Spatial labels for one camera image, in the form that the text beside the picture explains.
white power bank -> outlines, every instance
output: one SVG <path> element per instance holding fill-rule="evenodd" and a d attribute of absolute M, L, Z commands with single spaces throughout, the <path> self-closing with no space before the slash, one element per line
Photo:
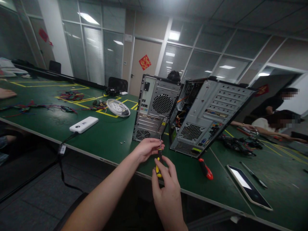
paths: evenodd
<path fill-rule="evenodd" d="M 85 118 L 84 120 L 71 126 L 70 131 L 83 133 L 84 131 L 88 130 L 90 127 L 92 127 L 97 122 L 98 122 L 98 118 L 89 116 L 88 118 Z"/>

white pillar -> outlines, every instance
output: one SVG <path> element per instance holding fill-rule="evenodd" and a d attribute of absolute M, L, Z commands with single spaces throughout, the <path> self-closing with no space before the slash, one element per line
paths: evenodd
<path fill-rule="evenodd" d="M 38 0 L 49 40 L 53 44 L 56 62 L 61 63 L 61 73 L 73 76 L 68 47 L 65 40 L 58 0 Z"/>

yellow screwdriver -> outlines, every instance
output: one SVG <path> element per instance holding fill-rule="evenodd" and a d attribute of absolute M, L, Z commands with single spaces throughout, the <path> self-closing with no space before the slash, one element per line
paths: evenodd
<path fill-rule="evenodd" d="M 160 141 L 160 146 L 159 146 L 159 149 L 158 149 L 158 158 L 157 158 L 157 160 L 158 160 L 159 162 L 161 162 L 162 164 L 164 164 L 163 158 L 162 158 L 162 153 L 163 153 L 163 151 L 162 151 L 162 149 L 161 149 L 161 135 L 159 135 L 159 141 Z M 158 168 L 157 165 L 156 165 L 156 176 L 159 177 L 159 178 L 162 178 L 162 177 L 163 177 L 163 176 L 161 175 L 161 172 L 160 172 L 160 170 L 159 170 L 159 168 Z"/>

black shirt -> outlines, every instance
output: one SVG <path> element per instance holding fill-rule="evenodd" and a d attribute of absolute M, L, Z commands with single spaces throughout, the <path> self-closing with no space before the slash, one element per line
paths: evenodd
<path fill-rule="evenodd" d="M 268 115 L 266 112 L 266 108 L 268 106 L 273 107 L 273 111 L 275 111 L 278 107 L 280 107 L 283 103 L 283 99 L 278 96 L 273 96 L 268 99 L 266 99 L 263 103 L 260 104 L 256 109 L 254 109 L 251 114 L 258 116 L 258 117 L 263 117 Z"/>

white round fan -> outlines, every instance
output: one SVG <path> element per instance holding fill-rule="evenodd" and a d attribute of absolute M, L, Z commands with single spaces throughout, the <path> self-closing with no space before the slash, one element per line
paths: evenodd
<path fill-rule="evenodd" d="M 107 106 L 110 111 L 118 116 L 127 117 L 131 114 L 127 106 L 115 99 L 108 99 Z"/>

